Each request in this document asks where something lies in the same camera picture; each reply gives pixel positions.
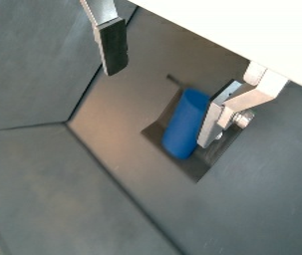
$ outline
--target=gray surface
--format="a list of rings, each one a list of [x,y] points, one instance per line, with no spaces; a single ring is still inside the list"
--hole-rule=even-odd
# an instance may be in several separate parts
[[[0,131],[0,236],[12,255],[175,254],[64,126]]]
[[[65,121],[100,63],[78,0],[0,1],[0,128]]]
[[[207,92],[244,71],[239,57],[141,12],[131,64],[100,76],[70,122],[96,156],[187,254],[302,254],[302,88],[290,85],[197,184],[140,131],[173,95],[172,73]]]
[[[90,19],[93,18],[96,25],[117,18],[117,12],[113,0],[80,0],[89,8]]]

